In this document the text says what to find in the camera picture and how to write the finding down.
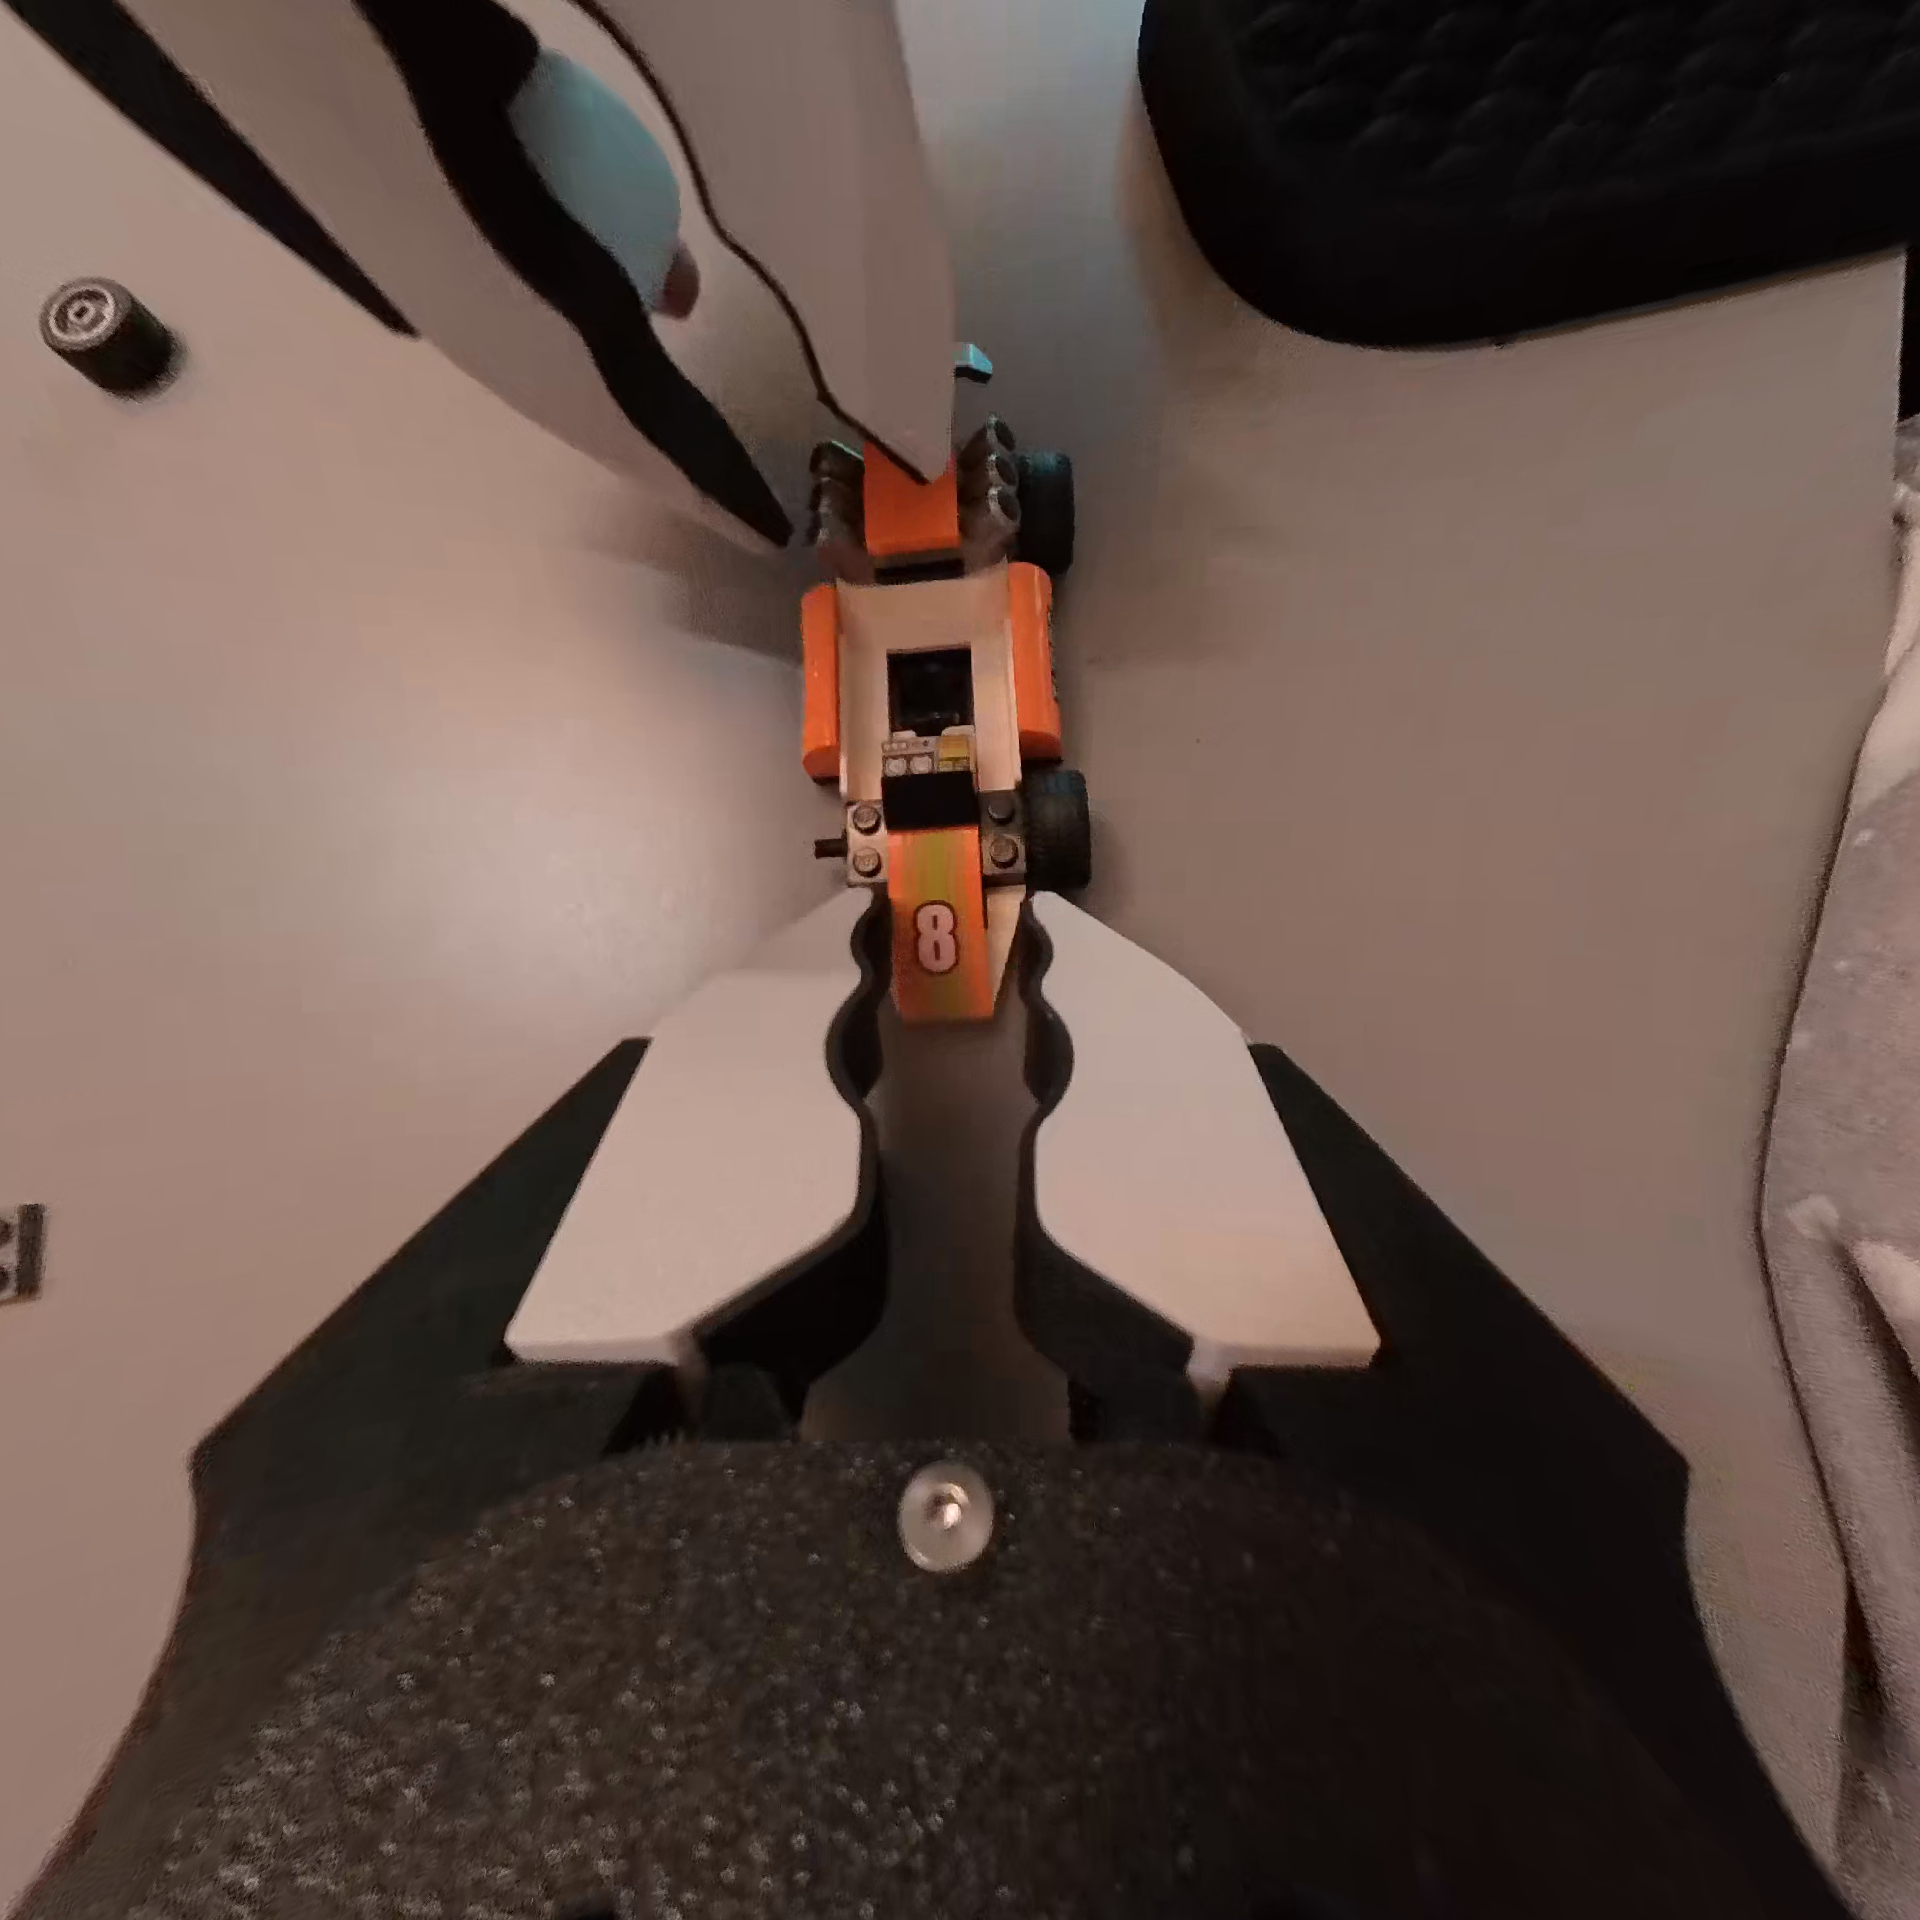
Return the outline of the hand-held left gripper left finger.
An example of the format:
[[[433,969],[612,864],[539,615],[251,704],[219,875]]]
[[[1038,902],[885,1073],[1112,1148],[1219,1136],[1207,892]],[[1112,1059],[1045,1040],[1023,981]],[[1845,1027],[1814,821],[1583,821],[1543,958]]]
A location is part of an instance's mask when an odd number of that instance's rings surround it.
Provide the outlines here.
[[[671,1007],[507,1320],[522,1363],[698,1364],[855,1213],[863,1127],[829,1034],[869,892],[837,892]]]

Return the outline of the black lego tire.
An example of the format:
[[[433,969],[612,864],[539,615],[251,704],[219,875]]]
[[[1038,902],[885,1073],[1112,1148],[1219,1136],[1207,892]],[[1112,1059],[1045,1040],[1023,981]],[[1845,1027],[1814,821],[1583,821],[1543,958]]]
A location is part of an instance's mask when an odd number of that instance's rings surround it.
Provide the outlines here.
[[[118,397],[161,391],[179,364],[176,335],[110,276],[59,284],[40,308],[40,335],[87,382]]]

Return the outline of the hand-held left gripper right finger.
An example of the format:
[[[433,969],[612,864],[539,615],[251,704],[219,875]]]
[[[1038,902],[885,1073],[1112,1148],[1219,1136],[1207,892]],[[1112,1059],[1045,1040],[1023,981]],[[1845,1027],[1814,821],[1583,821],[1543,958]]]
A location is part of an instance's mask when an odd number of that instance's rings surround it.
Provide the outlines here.
[[[1026,905],[1034,1344],[1078,1380],[1367,1367],[1376,1317],[1245,1030],[1069,899]]]

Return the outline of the orange white lego car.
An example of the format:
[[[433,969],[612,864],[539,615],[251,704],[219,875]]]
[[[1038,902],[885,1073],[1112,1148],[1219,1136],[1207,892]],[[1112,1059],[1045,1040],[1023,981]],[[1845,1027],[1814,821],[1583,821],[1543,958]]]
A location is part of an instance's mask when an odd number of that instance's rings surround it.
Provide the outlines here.
[[[1073,466],[984,413],[931,478],[869,440],[808,470],[800,757],[843,810],[815,853],[885,899],[898,1017],[984,1024],[1030,892],[1092,883],[1053,649]]]

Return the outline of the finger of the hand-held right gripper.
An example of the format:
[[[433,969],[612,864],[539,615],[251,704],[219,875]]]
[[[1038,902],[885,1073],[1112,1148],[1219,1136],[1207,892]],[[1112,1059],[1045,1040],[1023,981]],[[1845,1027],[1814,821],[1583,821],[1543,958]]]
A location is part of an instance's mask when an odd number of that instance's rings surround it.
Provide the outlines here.
[[[462,373],[744,543],[791,520],[642,292],[511,121],[539,38],[503,4],[131,4],[174,68]]]
[[[583,9],[660,98],[714,236],[780,298],[817,397],[933,481],[957,287],[897,4]]]

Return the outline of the black honeycomb wrist rest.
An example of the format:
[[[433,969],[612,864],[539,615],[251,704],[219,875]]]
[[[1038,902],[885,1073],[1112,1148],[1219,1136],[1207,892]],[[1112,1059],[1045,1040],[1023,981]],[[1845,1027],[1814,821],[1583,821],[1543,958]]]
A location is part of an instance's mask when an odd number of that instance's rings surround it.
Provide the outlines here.
[[[1512,340],[1915,242],[1915,4],[1147,1],[1136,73],[1198,253],[1324,340]]]

